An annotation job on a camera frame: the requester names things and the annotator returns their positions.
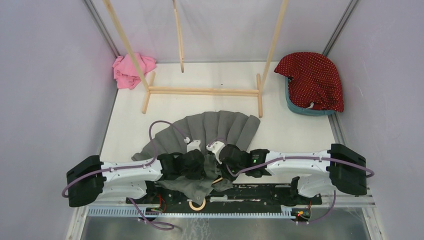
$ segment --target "white table surface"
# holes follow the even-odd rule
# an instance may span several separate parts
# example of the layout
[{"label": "white table surface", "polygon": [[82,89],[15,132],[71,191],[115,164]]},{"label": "white table surface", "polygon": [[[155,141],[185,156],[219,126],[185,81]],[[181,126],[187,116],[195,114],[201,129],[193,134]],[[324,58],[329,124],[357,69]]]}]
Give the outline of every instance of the white table surface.
[{"label": "white table surface", "polygon": [[[284,77],[274,73],[272,62],[263,90],[263,117],[250,145],[285,153],[305,153],[329,149],[335,142],[327,116],[305,116],[291,112],[286,103]],[[256,89],[256,74],[262,75],[264,62],[158,64],[154,86]],[[131,162],[149,142],[149,126],[156,120],[171,123],[185,116],[207,111],[232,111],[258,116],[257,97],[152,94],[147,113],[142,114],[146,91],[142,84],[135,89],[120,89],[116,96],[107,129],[101,160]],[[158,123],[152,134],[167,128]],[[290,183],[291,176],[247,177],[241,174],[235,183]]]}]

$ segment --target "gray cloth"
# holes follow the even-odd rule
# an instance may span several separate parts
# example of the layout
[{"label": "gray cloth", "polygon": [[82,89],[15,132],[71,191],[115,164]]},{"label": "gray cloth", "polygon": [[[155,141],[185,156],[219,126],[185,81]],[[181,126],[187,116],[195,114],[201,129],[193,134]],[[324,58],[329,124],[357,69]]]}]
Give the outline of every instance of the gray cloth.
[{"label": "gray cloth", "polygon": [[[214,138],[221,137],[228,144],[236,145],[240,150],[246,151],[258,130],[260,120],[255,116],[246,116],[240,112],[218,111],[204,112],[174,122],[191,140],[200,140],[200,151],[205,155],[204,170],[206,178],[201,180],[190,180],[180,176],[176,180],[157,181],[157,184],[170,190],[184,193],[197,204],[202,204],[203,199],[212,190],[224,191],[233,185],[231,181],[224,179],[212,185],[212,182],[220,175],[217,172],[217,161],[213,155],[207,154],[206,145]],[[183,153],[187,152],[187,144],[184,138],[173,127],[168,127],[156,134],[153,142],[157,154]],[[154,156],[152,143],[149,142],[140,153],[134,154],[133,161],[151,159]]]}]

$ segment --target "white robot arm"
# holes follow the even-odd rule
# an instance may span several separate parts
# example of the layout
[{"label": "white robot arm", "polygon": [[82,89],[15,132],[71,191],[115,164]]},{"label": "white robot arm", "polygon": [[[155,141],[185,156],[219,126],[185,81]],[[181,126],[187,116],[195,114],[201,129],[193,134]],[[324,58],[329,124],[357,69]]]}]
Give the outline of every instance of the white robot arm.
[{"label": "white robot arm", "polygon": [[[180,176],[199,179],[193,169],[203,169],[200,141],[187,145],[187,153],[161,154],[154,158],[129,162],[102,162],[90,156],[66,174],[68,186],[62,195],[70,207],[80,207],[95,200],[140,199],[147,194],[146,181],[174,180]],[[235,145],[214,142],[207,149],[215,154],[222,177],[235,180],[240,173],[260,178],[263,175],[295,173],[291,187],[301,196],[312,198],[336,189],[351,195],[367,193],[365,158],[341,144],[330,150],[311,153],[282,153],[267,149],[248,152]]]}]

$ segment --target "teal bin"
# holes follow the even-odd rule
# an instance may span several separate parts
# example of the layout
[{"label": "teal bin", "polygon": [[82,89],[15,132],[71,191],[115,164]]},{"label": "teal bin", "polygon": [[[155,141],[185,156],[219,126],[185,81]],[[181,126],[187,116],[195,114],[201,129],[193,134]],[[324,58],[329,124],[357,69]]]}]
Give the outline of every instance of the teal bin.
[{"label": "teal bin", "polygon": [[335,113],[334,110],[314,110],[307,109],[300,106],[296,106],[291,100],[289,95],[289,81],[287,77],[285,78],[285,100],[287,101],[287,107],[296,114],[308,115],[308,116],[323,116],[323,115],[331,115]]}]

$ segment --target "wooden dowel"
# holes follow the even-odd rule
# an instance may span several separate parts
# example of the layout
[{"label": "wooden dowel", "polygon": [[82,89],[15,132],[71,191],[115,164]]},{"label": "wooden dowel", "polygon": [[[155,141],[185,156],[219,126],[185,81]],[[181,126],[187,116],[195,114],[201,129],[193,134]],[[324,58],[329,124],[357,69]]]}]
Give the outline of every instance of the wooden dowel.
[{"label": "wooden dowel", "polygon": [[149,86],[150,91],[258,94],[257,89]]},{"label": "wooden dowel", "polygon": [[[256,85],[257,85],[257,89],[259,90],[261,88],[261,75],[258,73],[256,74]],[[262,108],[262,93],[261,91],[259,91],[258,95],[257,95],[257,109],[258,109],[258,115],[259,118],[262,118],[262,116],[264,115],[264,110]]]},{"label": "wooden dowel", "polygon": [[259,91],[261,93],[264,90],[265,80],[267,80],[268,71],[270,70],[271,60],[273,59],[274,51],[276,49],[277,40],[280,35],[281,25],[283,24],[284,14],[286,13],[288,3],[289,0],[282,0],[281,7],[279,9],[278,19],[274,30],[274,36],[272,37],[271,47],[269,48],[268,57],[266,58],[265,69],[263,70],[263,74],[260,79]]},{"label": "wooden dowel", "polygon": [[[151,72],[150,81],[148,82],[148,85],[149,86],[153,86],[153,82],[155,81],[155,76],[156,76],[156,72],[152,71]],[[150,95],[151,95],[151,91],[148,90],[146,92],[145,97],[144,97],[143,107],[141,108],[141,112],[143,114],[146,114],[146,112],[147,112],[147,106],[149,105]]]},{"label": "wooden dowel", "polygon": [[258,93],[238,93],[238,92],[208,92],[208,91],[160,91],[151,90],[151,94],[175,94],[175,95],[212,95],[212,96],[239,96],[257,97]]},{"label": "wooden dowel", "polygon": [[137,70],[138,76],[140,77],[141,82],[144,85],[144,88],[146,91],[149,91],[149,85],[147,84],[145,75],[140,68],[139,63],[137,62],[136,55],[133,52],[133,49],[131,48],[130,42],[128,41],[127,36],[125,35],[124,29],[122,28],[122,25],[118,19],[117,13],[114,10],[114,7],[111,4],[110,0],[103,0],[104,6],[106,7],[107,11],[109,12],[110,18],[112,19],[113,24],[115,25],[116,31],[118,32],[120,39],[123,42],[123,45],[125,46],[126,51],[128,52],[129,56],[131,57],[131,61],[134,64],[135,69]]},{"label": "wooden dowel", "polygon": [[176,0],[172,0],[173,12],[175,15],[176,33],[178,37],[178,51],[179,51],[179,64],[181,65],[181,72],[184,73],[184,45],[183,45],[183,32],[181,31],[180,15],[177,11]]}]

